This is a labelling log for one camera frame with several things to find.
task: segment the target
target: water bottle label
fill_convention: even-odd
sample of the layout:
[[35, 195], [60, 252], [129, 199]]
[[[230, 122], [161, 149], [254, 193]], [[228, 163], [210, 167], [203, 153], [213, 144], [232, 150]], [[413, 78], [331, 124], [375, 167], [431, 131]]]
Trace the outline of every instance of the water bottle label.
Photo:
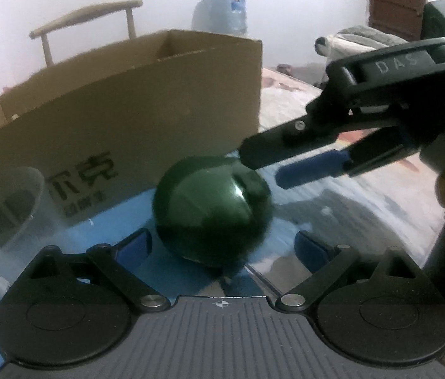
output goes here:
[[232, 11], [245, 11], [245, 0], [232, 0], [231, 10]]

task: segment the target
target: gray ribbed plate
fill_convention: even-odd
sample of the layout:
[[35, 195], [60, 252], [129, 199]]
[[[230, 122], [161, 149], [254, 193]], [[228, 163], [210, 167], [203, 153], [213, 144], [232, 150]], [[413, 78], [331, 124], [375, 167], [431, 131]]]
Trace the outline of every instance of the gray ribbed plate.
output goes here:
[[0, 379], [445, 379], [437, 361], [386, 370], [340, 356], [307, 319], [273, 310], [266, 298], [180, 297], [139, 318], [116, 348], [84, 366], [28, 370], [12, 363]]

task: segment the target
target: black round disc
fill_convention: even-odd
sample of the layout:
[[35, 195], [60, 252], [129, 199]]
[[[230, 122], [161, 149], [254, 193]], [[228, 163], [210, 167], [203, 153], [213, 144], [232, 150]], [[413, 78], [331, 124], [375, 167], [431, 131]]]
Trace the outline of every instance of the black round disc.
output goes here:
[[317, 321], [342, 353], [379, 366], [413, 365], [445, 351], [445, 304], [399, 290], [373, 291], [367, 283], [340, 288], [320, 302]]
[[130, 323], [115, 293], [81, 284], [67, 295], [42, 295], [30, 303], [0, 303], [0, 350], [6, 359], [34, 366], [83, 362], [119, 341]]

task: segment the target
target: triangular cutout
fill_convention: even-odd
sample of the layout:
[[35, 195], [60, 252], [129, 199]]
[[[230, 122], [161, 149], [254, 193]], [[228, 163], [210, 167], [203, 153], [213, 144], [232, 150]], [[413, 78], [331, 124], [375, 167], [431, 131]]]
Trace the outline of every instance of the triangular cutout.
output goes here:
[[415, 275], [401, 258], [393, 258], [388, 275], [397, 278], [408, 278], [411, 280], [415, 278]]
[[42, 258], [42, 262], [35, 267], [30, 278], [37, 280], [39, 278], [48, 278], [57, 275], [59, 275], [59, 270], [56, 265], [56, 260], [52, 256], [46, 256]]

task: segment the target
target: shiny green sphere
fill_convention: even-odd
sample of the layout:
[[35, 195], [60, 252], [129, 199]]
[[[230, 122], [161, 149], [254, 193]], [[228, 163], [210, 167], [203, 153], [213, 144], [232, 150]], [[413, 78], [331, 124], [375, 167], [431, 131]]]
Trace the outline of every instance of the shiny green sphere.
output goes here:
[[270, 188], [238, 158], [189, 157], [161, 178], [153, 212], [169, 250], [222, 267], [262, 242], [272, 218]]

